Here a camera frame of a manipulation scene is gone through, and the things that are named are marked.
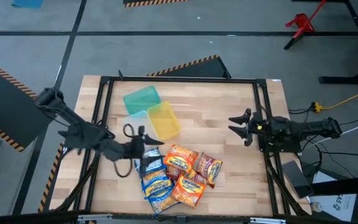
translucent container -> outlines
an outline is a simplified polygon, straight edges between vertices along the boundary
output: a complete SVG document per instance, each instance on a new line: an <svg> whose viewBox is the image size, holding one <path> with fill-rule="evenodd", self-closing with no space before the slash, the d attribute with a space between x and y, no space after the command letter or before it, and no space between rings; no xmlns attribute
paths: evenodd
<svg viewBox="0 0 358 224"><path fill-rule="evenodd" d="M124 119L124 124L130 124L134 128L135 135L138 133L139 126L144 126L145 134L148 134L150 138L158 140L157 134L154 131L152 123L147 116L147 112L142 110L136 114L132 114ZM127 128L127 133L131 134L130 129Z"/></svg>
<svg viewBox="0 0 358 224"><path fill-rule="evenodd" d="M161 140L166 140L179 134L180 124L168 102L149 108L147 114L157 136Z"/></svg>
<svg viewBox="0 0 358 224"><path fill-rule="evenodd" d="M125 107L129 114L136 114L142 110L161 103L160 96L154 86L149 86L124 96Z"/></svg>

white cable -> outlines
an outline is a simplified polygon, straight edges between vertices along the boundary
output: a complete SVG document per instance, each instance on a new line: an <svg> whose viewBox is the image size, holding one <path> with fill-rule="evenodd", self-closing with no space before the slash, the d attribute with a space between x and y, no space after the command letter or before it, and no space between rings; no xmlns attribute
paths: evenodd
<svg viewBox="0 0 358 224"><path fill-rule="evenodd" d="M344 133L341 134L341 136L344 135L344 134L350 133L350 132L352 132L352 131L355 131L355 130L357 130L357 129L358 129L358 126L355 127L355 128L352 128L352 129L350 129L350 130L348 130L348 131L345 131ZM312 144L312 145L306 147L306 149L309 148L309 147L312 147L312 146L314 146L314 145L317 145L317 144L319 144L319 143L322 143L322 142L325 142L325 141L327 141L327 140L330 140L330 139L332 139L332 138L326 138L326 139L320 140L320 141L318 141L318 142L316 142L316 143L314 143L314 144Z"/></svg>

hazard tape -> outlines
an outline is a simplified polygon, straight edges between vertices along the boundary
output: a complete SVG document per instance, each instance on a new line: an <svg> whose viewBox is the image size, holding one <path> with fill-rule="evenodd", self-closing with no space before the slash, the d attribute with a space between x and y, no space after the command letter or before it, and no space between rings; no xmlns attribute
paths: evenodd
<svg viewBox="0 0 358 224"><path fill-rule="evenodd" d="M16 88L23 91L25 94L29 95L31 98L37 97L37 94L23 85L21 82L17 81L13 78L10 74L6 73L3 69L0 68L0 76L5 78L7 81L12 83ZM9 145L11 145L17 152L21 152L24 150L24 147L21 146L19 143L15 142L15 140L11 139L4 131L0 129L0 137L5 140Z"/></svg>
<svg viewBox="0 0 358 224"><path fill-rule="evenodd" d="M154 72L154 73L148 74L146 76L155 77L155 76L159 76L159 75L164 75L164 74L172 72L174 70L178 70L178 69L181 69L181 68L186 68L186 67L189 67L190 65L195 65L195 64L198 64L198 63L206 62L208 60L215 59L215 58L219 58L219 56L218 55L213 55L213 56L205 57L205 58L198 59L198 60L195 60L195 61L192 61L192 62L184 63L183 65L178 65L178 66L168 68L168 69L165 69L165 70L162 70L162 71L159 71L159 72Z"/></svg>
<svg viewBox="0 0 358 224"><path fill-rule="evenodd" d="M137 7L137 6L152 6L158 4L174 3L174 2L185 2L189 0L149 0L149 1L138 1L124 4L124 7Z"/></svg>
<svg viewBox="0 0 358 224"><path fill-rule="evenodd" d="M45 204L48 198L48 195L50 193L50 186L52 185L53 181L55 180L57 176L57 167L61 161L61 158L63 156L63 143L60 143L59 148L57 149L57 153L55 156L55 160L52 164L52 168L50 169L50 174L47 180L47 184L45 186L45 190L42 194L40 205L38 206L38 213L42 213L45 210Z"/></svg>

gray floor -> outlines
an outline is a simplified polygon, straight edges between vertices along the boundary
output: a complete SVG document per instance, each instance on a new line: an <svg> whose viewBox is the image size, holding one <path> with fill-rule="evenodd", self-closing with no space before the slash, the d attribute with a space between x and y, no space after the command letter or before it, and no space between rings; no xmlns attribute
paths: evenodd
<svg viewBox="0 0 358 224"><path fill-rule="evenodd" d="M80 1L44 1L42 8L18 9L0 0L0 30L65 30L73 27ZM354 7L358 12L358 1ZM124 9L120 1L88 1L80 31L230 30L289 31L284 23L296 13L311 14L317 3L290 0L191 0L161 6ZM313 21L319 31L355 31L344 4L329 3ZM352 76L358 72L358 37L305 37L290 51L282 50L288 37L120 36L77 37L62 83L65 101L74 107L83 75L145 75L206 57L220 55L233 77L277 78L285 88L288 107L305 108L311 101L331 105L358 93L358 86L321 85L321 75ZM52 86L68 37L0 37L0 67L31 89ZM332 116L339 122L358 118L358 99L309 120ZM303 121L305 116L292 116ZM350 129L356 124L344 127ZM50 125L32 180L24 213L37 211L58 143L59 124ZM358 131L328 141L332 152L358 152ZM17 154L0 147L0 215L11 212L32 148ZM334 156L358 177L358 157ZM308 149L305 162L318 160ZM349 174L324 156L323 168Z"/></svg>

wooden tabletop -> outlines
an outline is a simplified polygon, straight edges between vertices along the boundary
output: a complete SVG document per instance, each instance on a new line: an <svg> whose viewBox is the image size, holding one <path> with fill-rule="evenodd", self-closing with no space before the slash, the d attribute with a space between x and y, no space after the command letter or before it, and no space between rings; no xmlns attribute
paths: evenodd
<svg viewBox="0 0 358 224"><path fill-rule="evenodd" d="M84 76L75 112L91 121L98 92L100 76ZM280 80L267 80L270 104L275 116L288 116L287 103ZM108 126L119 142L129 141L122 133L124 118L128 116L123 96L153 85L162 101L168 101L181 125L180 134L165 141L162 154L177 144L193 151L205 152L223 161L215 189L207 187L195 209L184 204L176 205L163 214L271 216L272 209L267 185L264 158L258 142L244 147L244 142L227 126L233 125L228 117L239 116L246 108L255 111L251 84L244 83L183 83L183 82L114 82L109 110ZM281 153L282 162L296 160L290 153ZM59 168L50 209L59 206L70 193L80 175L82 155L70 152ZM117 163L119 171L128 170L129 161ZM292 188L286 181L291 193ZM282 200L276 187L278 207ZM80 208L85 204L85 193ZM307 200L298 200L303 209L311 213ZM138 173L133 170L127 178L120 178L111 161L101 157L94 188L92 212L146 213L153 210L141 191Z"/></svg>

